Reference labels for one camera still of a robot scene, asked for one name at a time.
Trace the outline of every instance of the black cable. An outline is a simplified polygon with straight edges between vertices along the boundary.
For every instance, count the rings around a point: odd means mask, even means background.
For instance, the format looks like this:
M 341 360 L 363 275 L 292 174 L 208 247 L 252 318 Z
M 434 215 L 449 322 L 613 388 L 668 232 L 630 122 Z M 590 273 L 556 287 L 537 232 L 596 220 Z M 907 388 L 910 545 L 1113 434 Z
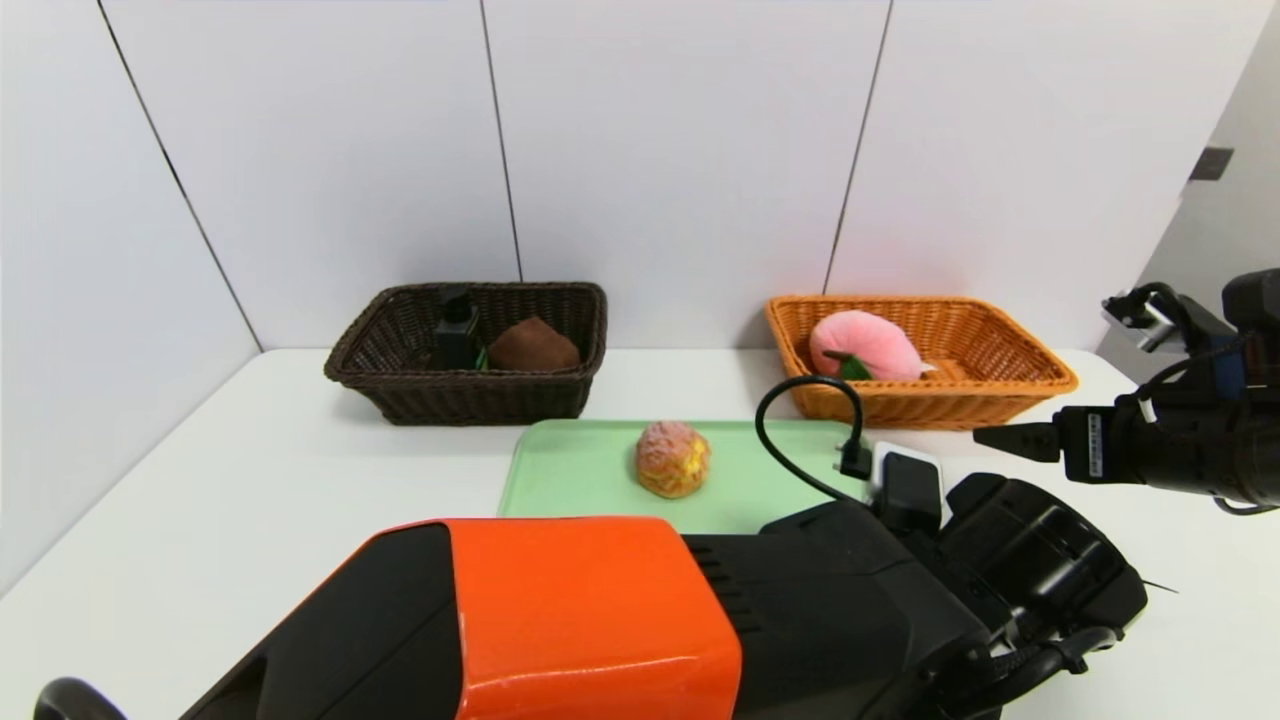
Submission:
M 1217 505 L 1222 512 L 1228 512 L 1230 515 L 1262 515 L 1263 512 L 1271 512 L 1277 509 L 1275 505 L 1247 505 L 1244 507 L 1238 507 L 1221 497 L 1215 497 L 1213 505 Z
M 1190 355 L 1188 357 L 1183 357 L 1178 363 L 1174 363 L 1172 365 L 1152 375 L 1149 380 L 1138 386 L 1138 389 L 1134 391 L 1134 396 L 1137 396 L 1138 400 L 1148 400 L 1151 397 L 1151 393 L 1155 392 L 1156 387 L 1162 384 L 1169 378 L 1176 375 L 1178 373 L 1181 373 L 1183 370 L 1190 368 L 1197 363 L 1203 363 L 1207 360 L 1212 360 L 1215 357 L 1221 357 L 1222 355 L 1235 352 L 1236 350 L 1244 346 L 1245 341 L 1248 341 L 1252 334 L 1253 334 L 1252 331 L 1247 333 L 1240 333 L 1235 336 L 1235 338 L 1233 338 L 1231 342 L 1221 347 L 1217 347 L 1208 352 L 1201 352 L 1199 355 Z
M 847 500 L 851 502 L 858 502 L 852 497 L 828 486 L 827 483 L 819 480 L 818 478 L 810 475 L 809 473 L 805 473 L 804 469 L 792 462 L 786 455 L 782 455 L 782 451 L 778 450 L 776 445 L 773 445 L 773 441 L 769 439 L 769 433 L 764 429 L 764 413 L 769 409 L 769 405 L 772 405 L 773 401 L 777 400 L 777 397 L 783 392 L 800 386 L 828 386 L 838 389 L 840 392 L 844 392 L 845 396 L 849 397 L 849 401 L 854 405 L 854 429 L 849 437 L 849 442 L 852 445 L 845 447 L 851 447 L 854 451 L 856 451 L 860 447 L 863 439 L 863 400 L 858 396 L 858 392 L 849 386 L 849 383 L 837 380 L 836 378 L 829 378 L 827 375 L 800 375 L 796 378 L 788 378 L 773 386 L 773 388 L 769 392 L 764 393 L 764 397 L 760 398 L 760 405 L 756 406 L 755 409 L 755 434 L 756 437 L 760 438 L 760 445 L 764 446 L 764 450 L 774 460 L 777 460 L 778 464 L 781 464 L 787 470 L 791 470 L 792 475 L 800 478 L 801 480 L 804 480 L 810 487 L 813 487 L 814 489 L 817 489 L 823 495 L 827 495 L 836 500 Z
M 1070 670 L 1073 674 L 1085 671 L 1088 667 L 1084 665 L 1084 655 L 1111 647 L 1116 638 L 1116 632 L 1111 628 L 1076 630 L 1061 641 L 1042 646 L 1041 652 L 1018 665 L 1004 680 L 946 710 L 956 720 L 970 720 L 992 712 L 1036 689 L 1060 670 Z

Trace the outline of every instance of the green leaf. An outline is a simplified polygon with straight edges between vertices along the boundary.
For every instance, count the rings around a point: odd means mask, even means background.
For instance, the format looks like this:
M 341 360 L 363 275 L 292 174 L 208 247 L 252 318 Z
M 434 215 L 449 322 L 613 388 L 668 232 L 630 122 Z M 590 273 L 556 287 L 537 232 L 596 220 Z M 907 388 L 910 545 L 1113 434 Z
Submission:
M 863 365 L 863 361 L 859 360 L 856 355 L 850 355 L 849 357 L 841 360 L 840 377 L 846 380 L 874 379 L 872 378 L 870 370 L 867 369 L 867 365 Z

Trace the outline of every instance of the wicker basket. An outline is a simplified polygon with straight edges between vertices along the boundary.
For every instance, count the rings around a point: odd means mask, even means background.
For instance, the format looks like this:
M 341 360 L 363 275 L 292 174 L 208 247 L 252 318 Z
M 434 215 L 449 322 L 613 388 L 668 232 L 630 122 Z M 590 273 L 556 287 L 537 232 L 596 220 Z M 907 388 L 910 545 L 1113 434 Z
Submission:
M 814 373 L 809 334 L 841 310 L 865 310 L 906 331 L 925 363 L 913 382 L 852 383 L 865 423 L 877 428 L 972 429 L 1000 425 L 1055 395 L 1075 389 L 1075 374 L 1000 309 L 966 297 L 796 295 L 769 301 L 767 315 L 788 377 Z M 852 419 L 840 391 L 791 391 L 806 418 Z
M 484 345 L 538 315 L 577 346 L 582 364 L 553 373 L 425 369 L 435 348 L 440 291 L 457 286 L 471 291 Z M 605 314 L 604 291 L 591 283 L 393 287 L 347 328 L 324 373 L 364 393 L 397 425 L 524 425 L 577 418 L 604 360 Z

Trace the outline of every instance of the white wall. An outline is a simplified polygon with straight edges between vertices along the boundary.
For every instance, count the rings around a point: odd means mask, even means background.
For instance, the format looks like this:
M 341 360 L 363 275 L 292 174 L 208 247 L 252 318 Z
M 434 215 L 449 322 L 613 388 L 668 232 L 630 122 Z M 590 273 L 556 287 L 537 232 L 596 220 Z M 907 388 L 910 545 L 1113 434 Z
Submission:
M 1226 174 L 1187 184 L 1142 277 L 1128 284 L 1167 282 L 1221 318 L 1222 286 L 1231 278 L 1280 268 L 1280 10 L 1262 31 L 1213 143 L 1235 147 Z M 1107 332 L 1098 354 L 1135 380 L 1178 359 L 1140 352 L 1116 332 Z
M 1271 5 L 897 0 L 828 290 L 972 295 L 1092 348 Z
M 517 279 L 476 0 L 105 5 L 268 348 L 388 286 Z
M 256 352 L 97 6 L 3 32 L 0 593 Z
M 625 347 L 822 292 L 887 0 L 486 8 L 525 279 L 599 282 Z
M 488 0 L 508 205 L 479 0 L 106 1 L 268 347 L 516 279 L 516 241 L 525 279 L 605 287 L 614 346 L 768 345 L 842 209 L 828 291 L 1093 347 L 1271 4 Z

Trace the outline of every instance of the white table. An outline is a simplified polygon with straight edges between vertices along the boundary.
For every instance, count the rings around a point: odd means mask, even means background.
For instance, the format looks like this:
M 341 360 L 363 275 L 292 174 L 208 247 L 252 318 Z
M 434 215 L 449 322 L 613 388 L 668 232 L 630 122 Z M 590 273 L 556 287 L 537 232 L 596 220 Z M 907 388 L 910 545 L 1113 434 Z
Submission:
M 1098 357 L 1060 354 L 1110 404 L 1133 388 Z M 40 687 L 88 679 L 131 720 L 172 720 L 375 532 L 498 507 L 522 428 L 394 428 L 321 374 L 326 352 L 250 363 L 0 600 L 0 717 L 29 717 Z M 586 418 L 748 419 L 782 378 L 773 351 L 616 350 Z M 780 398 L 774 415 L 794 416 Z M 1088 487 L 975 446 L 968 433 L 874 432 L 974 470 L 1033 480 L 1106 532 L 1151 605 L 1083 676 L 1059 676 L 1006 717 L 1270 717 L 1280 678 L 1280 514 L 1230 518 L 1203 497 Z M 780 469 L 780 480 L 786 475 Z

